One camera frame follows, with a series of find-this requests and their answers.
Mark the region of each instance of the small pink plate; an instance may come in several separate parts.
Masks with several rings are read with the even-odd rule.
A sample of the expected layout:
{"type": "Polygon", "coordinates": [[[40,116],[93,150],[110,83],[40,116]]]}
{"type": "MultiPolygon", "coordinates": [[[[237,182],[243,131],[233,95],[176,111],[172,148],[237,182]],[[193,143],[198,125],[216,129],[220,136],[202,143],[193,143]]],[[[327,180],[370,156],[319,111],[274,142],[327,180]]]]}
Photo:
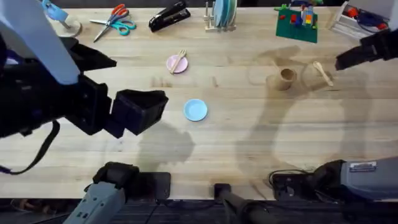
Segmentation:
{"type": "MultiPolygon", "coordinates": [[[[166,67],[169,71],[171,71],[174,62],[177,60],[178,55],[172,55],[167,59],[166,67]]],[[[188,67],[188,60],[186,57],[181,58],[180,63],[178,63],[177,68],[175,68],[174,73],[182,73],[188,67]]]]}

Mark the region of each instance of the black stapler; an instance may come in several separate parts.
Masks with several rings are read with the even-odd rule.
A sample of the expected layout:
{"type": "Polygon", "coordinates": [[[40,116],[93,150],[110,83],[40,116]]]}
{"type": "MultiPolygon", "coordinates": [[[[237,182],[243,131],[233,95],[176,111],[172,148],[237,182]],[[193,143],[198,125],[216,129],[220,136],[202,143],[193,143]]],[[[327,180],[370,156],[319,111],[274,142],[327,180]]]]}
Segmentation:
{"type": "Polygon", "coordinates": [[[187,8],[187,3],[185,1],[179,1],[175,3],[173,6],[170,6],[158,14],[156,14],[149,21],[149,28],[152,32],[158,31],[172,25],[176,22],[179,22],[183,19],[186,19],[191,16],[187,8]]]}

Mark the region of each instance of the wooden cup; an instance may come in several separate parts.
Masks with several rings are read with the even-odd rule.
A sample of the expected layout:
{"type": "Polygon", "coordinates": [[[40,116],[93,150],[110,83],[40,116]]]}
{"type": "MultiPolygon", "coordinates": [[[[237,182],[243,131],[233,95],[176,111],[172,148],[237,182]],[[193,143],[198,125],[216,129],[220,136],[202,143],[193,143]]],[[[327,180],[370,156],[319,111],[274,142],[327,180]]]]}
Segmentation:
{"type": "Polygon", "coordinates": [[[280,73],[271,75],[267,78],[269,86],[275,90],[284,91],[289,89],[296,79],[296,72],[285,68],[280,73]]]}

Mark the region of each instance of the light blue plate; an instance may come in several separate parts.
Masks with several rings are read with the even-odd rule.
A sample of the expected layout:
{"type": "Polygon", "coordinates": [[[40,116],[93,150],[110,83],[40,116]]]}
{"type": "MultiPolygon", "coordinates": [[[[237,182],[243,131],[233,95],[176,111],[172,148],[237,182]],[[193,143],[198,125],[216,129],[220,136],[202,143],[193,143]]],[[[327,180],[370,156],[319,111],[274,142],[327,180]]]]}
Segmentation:
{"type": "Polygon", "coordinates": [[[216,0],[216,4],[214,6],[214,21],[215,26],[221,25],[221,18],[223,17],[224,11],[224,2],[225,0],[216,0]]]}
{"type": "Polygon", "coordinates": [[[221,17],[221,25],[226,26],[228,24],[229,14],[231,13],[232,0],[224,0],[223,16],[221,17]]]}
{"type": "Polygon", "coordinates": [[[207,115],[207,105],[203,100],[191,99],[184,105],[184,115],[190,121],[200,121],[207,115]]]}

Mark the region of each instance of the green lego baseplate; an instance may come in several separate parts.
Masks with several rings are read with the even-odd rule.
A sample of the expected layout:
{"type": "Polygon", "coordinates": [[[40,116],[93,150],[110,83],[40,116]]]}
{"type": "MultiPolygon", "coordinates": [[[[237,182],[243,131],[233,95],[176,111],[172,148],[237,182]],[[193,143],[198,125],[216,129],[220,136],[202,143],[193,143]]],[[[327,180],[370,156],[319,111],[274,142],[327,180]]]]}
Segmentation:
{"type": "Polygon", "coordinates": [[[278,23],[276,26],[276,36],[286,37],[295,40],[302,40],[312,43],[318,42],[318,15],[313,15],[316,29],[313,29],[311,25],[298,26],[290,23],[290,18],[293,14],[296,14],[297,18],[301,17],[301,12],[294,11],[291,9],[281,9],[278,15],[278,23]]]}

